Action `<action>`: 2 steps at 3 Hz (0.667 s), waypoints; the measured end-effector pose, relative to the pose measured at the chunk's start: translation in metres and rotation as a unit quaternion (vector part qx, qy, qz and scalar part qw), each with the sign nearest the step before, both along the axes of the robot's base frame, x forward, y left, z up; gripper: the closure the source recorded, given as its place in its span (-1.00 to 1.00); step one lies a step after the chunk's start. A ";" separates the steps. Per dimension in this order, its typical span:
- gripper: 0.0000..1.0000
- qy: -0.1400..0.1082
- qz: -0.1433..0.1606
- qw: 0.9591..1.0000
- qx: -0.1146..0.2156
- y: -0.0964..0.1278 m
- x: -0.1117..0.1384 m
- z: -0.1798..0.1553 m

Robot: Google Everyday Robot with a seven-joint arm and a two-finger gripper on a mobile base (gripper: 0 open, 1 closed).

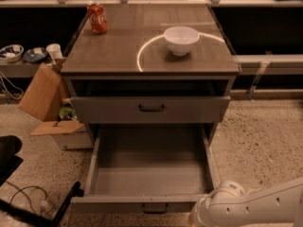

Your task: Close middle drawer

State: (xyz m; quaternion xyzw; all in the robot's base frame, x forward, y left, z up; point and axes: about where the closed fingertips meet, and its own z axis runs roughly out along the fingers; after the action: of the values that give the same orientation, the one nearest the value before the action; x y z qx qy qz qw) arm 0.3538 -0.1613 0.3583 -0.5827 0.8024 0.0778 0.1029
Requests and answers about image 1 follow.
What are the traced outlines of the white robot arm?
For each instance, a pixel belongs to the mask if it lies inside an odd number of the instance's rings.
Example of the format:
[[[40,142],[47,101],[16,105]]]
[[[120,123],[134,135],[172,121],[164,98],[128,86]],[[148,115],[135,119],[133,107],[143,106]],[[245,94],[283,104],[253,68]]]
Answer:
[[[225,181],[194,205],[188,227],[242,227],[292,223],[303,227],[303,178],[246,194],[236,182]]]

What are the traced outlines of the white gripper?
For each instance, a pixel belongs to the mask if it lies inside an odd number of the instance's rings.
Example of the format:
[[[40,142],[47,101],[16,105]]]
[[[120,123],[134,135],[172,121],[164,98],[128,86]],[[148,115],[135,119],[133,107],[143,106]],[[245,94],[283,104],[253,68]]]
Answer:
[[[187,218],[187,227],[211,227],[207,214],[206,198],[201,198],[193,206]]]

